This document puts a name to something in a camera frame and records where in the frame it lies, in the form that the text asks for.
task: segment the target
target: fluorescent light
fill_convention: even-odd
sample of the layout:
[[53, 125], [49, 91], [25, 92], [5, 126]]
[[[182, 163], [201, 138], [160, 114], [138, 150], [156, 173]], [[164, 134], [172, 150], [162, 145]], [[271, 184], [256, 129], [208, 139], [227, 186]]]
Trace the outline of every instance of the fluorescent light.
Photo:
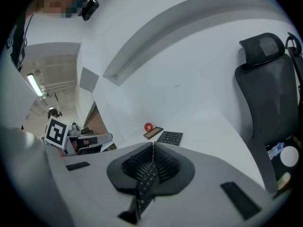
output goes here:
[[37, 93], [38, 96], [43, 96], [43, 93], [41, 92], [38, 84], [36, 83], [36, 80], [34, 78], [33, 74], [28, 74], [27, 75], [27, 79], [30, 83], [30, 85], [32, 85], [33, 90]]

